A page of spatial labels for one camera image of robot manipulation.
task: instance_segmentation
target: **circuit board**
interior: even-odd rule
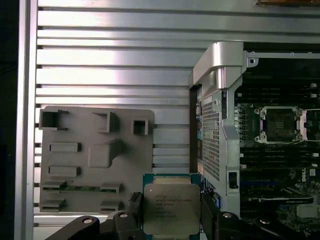
[[[265,66],[271,64],[271,60],[264,61]],[[287,71],[281,68],[272,76],[268,75],[268,68],[253,68],[243,75],[242,85],[235,92],[234,122],[240,139],[240,217],[248,223],[256,217],[275,218],[297,232],[317,235],[320,81],[304,78],[308,72],[298,74],[290,67]],[[200,88],[196,104],[200,173],[202,105]],[[202,185],[204,194],[215,192],[205,178]],[[219,206],[219,196],[213,196]]]

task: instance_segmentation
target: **screw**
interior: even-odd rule
[[[128,217],[128,214],[122,213],[122,214],[119,215],[119,217],[120,217],[120,218],[126,218],[126,217]]]
[[[93,222],[93,220],[90,219],[90,218],[86,218],[85,220],[83,220],[83,223],[84,223],[84,224],[90,224],[90,223],[92,223],[92,222]]]
[[[294,112],[297,117],[302,116],[302,110],[300,108],[298,108],[297,106],[294,107]]]
[[[215,105],[220,106],[221,105],[221,100],[220,99],[216,99],[215,100]]]
[[[270,224],[269,220],[265,220],[265,219],[260,219],[260,223],[262,224]]]
[[[232,218],[232,215],[229,212],[224,213],[222,216],[224,216],[226,219]]]

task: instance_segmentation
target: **silver metal frame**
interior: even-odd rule
[[[203,175],[215,187],[220,196],[221,210],[240,215],[240,191],[229,187],[229,173],[240,177],[240,137],[235,127],[235,91],[242,84],[242,74],[247,69],[247,52],[243,42],[216,42],[202,55],[193,68],[191,85],[202,84],[202,96],[205,101],[212,101],[212,111],[221,112],[221,105],[214,104],[221,100],[222,89],[227,94],[227,117],[219,120],[219,180],[206,170],[203,163]]]
[[[20,0],[14,239],[33,239],[37,0]]]
[[[188,139],[188,96],[176,96],[173,91],[182,88],[187,90],[188,68],[195,65],[197,59],[213,41],[247,41],[247,42],[282,42],[282,43],[319,43],[319,12],[317,9],[301,8],[286,9],[275,8],[270,11],[267,7],[256,7],[252,1],[241,1],[235,3],[234,0],[205,0],[195,3],[194,0],[82,0],[82,1],[65,1],[65,0],[38,0],[39,21],[41,27],[37,31],[38,42],[35,40],[35,29],[37,26],[37,1],[20,0],[20,24],[19,24],[19,96],[18,96],[18,119],[17,119],[17,160],[16,160],[16,203],[15,203],[15,239],[32,239],[33,238],[33,194],[34,202],[39,201],[39,188],[33,186],[33,174],[35,183],[39,183],[39,167],[33,170],[34,162],[41,162],[41,147],[34,146],[35,143],[41,143],[41,131],[37,128],[34,130],[34,123],[39,122],[40,108],[51,104],[65,105],[126,105],[129,107],[139,107],[140,105],[151,104],[148,107],[158,105],[168,105],[167,108],[159,109],[155,107],[155,115],[159,125],[174,126],[175,129],[157,129],[155,134],[158,147],[153,149],[153,160],[157,163],[172,163],[171,159],[178,163],[185,163],[189,160],[189,152],[186,151]],[[101,11],[101,9],[118,9],[120,11],[110,12]],[[154,14],[146,13],[148,10],[159,10]],[[68,29],[61,29],[63,25],[73,26]],[[36,89],[36,103],[39,104],[35,110],[34,121],[34,97],[35,97],[35,59],[36,44],[42,48],[38,51],[40,55],[37,64],[53,64],[54,68],[40,68],[37,71],[37,84],[47,85],[50,89],[39,87]],[[75,51],[78,45],[85,44],[90,49],[84,52],[83,48]],[[117,69],[105,70],[101,73],[97,65],[110,63],[103,59],[104,62],[96,61],[91,64],[87,61],[86,56],[91,56],[91,50],[97,50],[97,47],[126,48],[123,51],[113,49],[113,51],[99,51],[100,55],[105,53],[114,53],[117,62],[112,62],[111,66],[120,64],[127,68],[134,64],[144,66],[142,71],[136,69]],[[75,61],[65,59],[64,57],[71,53]],[[85,70],[82,68],[67,67],[75,62],[90,63],[94,68]],[[242,64],[236,63],[236,66],[226,66],[219,70],[221,76],[226,79],[238,79],[238,77],[229,78],[228,67],[232,69]],[[148,67],[169,67],[169,69],[150,70]],[[176,71],[174,68],[183,67],[182,70]],[[212,71],[207,78],[208,80],[217,81],[216,72]],[[239,70],[234,70],[235,75],[239,75]],[[101,91],[96,92],[98,87],[105,85],[103,80],[106,74],[110,77],[110,83],[127,86],[129,83],[139,88],[137,96],[144,96],[141,99],[125,97],[101,97]],[[230,82],[218,82],[221,86],[227,86]],[[68,91],[58,90],[56,85],[65,85]],[[89,85],[95,86],[90,88],[88,94],[96,97],[83,97],[79,88],[73,85],[81,85],[87,88]],[[170,94],[167,90],[156,90],[159,97],[154,96],[154,90],[150,92],[144,89],[145,85],[154,87],[162,86],[179,86],[174,88]],[[214,84],[209,84],[207,92],[215,91]],[[122,87],[113,92],[117,96],[125,96],[128,91],[123,91]],[[165,148],[166,144],[175,148]],[[189,170],[187,167],[155,167],[154,171],[185,173]],[[52,231],[56,231],[58,226],[64,225],[72,219],[65,214],[47,215],[40,214],[37,207],[34,208],[34,222],[41,227],[34,228],[34,237],[43,239]]]

